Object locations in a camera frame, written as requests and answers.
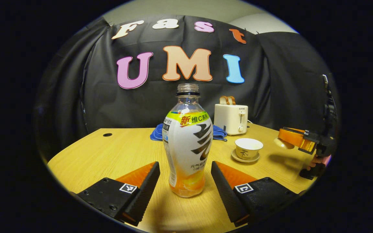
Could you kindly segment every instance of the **saucer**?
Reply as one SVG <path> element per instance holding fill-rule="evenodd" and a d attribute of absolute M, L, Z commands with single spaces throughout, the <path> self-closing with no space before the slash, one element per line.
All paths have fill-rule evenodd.
<path fill-rule="evenodd" d="M 231 155 L 235 160 L 240 161 L 240 162 L 254 162 L 254 161 L 257 161 L 257 159 L 260 158 L 260 153 L 257 152 L 257 155 L 254 159 L 251 159 L 251 160 L 242 159 L 242 158 L 237 156 L 237 154 L 235 153 L 235 149 L 232 150 Z"/>

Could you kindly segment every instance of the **ceiling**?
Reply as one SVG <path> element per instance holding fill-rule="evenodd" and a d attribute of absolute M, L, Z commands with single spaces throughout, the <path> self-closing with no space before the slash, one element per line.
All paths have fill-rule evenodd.
<path fill-rule="evenodd" d="M 112 25 L 154 15 L 191 15 L 229 23 L 258 13 L 267 12 L 240 0 L 133 0 L 103 17 Z"/>

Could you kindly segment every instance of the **blue cloth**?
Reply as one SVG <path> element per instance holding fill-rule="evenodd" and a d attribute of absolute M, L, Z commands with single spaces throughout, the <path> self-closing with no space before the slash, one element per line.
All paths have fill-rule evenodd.
<path fill-rule="evenodd" d="M 158 124 L 158 126 L 153 130 L 150 136 L 151 140 L 162 141 L 162 126 L 163 124 Z M 213 139 L 227 141 L 225 138 L 226 136 L 227 132 L 218 126 L 213 125 Z"/>

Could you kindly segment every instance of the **orange letter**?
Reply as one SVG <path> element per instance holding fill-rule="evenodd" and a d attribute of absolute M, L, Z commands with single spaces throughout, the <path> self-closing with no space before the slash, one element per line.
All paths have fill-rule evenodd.
<path fill-rule="evenodd" d="M 185 54 L 184 50 L 179 46 L 166 46 L 163 48 L 168 53 L 168 65 L 166 74 L 162 78 L 166 81 L 179 80 L 181 75 L 176 72 L 176 66 L 179 67 L 182 75 L 188 79 L 194 68 L 197 70 L 193 78 L 198 81 L 211 81 L 212 75 L 210 74 L 209 56 L 211 51 L 207 49 L 197 49 L 191 58 Z"/>
<path fill-rule="evenodd" d="M 230 29 L 230 31 L 232 31 L 232 35 L 234 36 L 234 38 L 240 42 L 240 43 L 243 43 L 243 44 L 246 44 L 247 41 L 243 40 L 241 37 L 244 36 L 243 33 L 241 33 L 240 31 L 238 31 L 237 29 Z"/>

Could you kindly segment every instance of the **person's hand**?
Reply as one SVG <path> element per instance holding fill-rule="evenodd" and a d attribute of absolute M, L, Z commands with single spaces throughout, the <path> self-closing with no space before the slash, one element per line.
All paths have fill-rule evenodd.
<path fill-rule="evenodd" d="M 330 156 L 331 155 L 329 155 L 327 157 L 317 157 L 317 155 L 315 155 L 314 158 L 312 159 L 312 161 L 309 163 L 309 166 L 306 169 L 308 171 L 310 171 L 311 168 L 314 168 L 317 163 L 323 163 L 323 164 L 327 165 L 327 163 L 330 160 Z"/>
<path fill-rule="evenodd" d="M 311 170 L 311 168 L 314 168 L 316 166 L 317 163 L 322 163 L 323 161 L 323 157 L 317 157 L 317 155 L 314 156 L 314 158 L 312 159 L 312 161 L 309 163 L 309 166 L 306 168 L 308 171 Z"/>

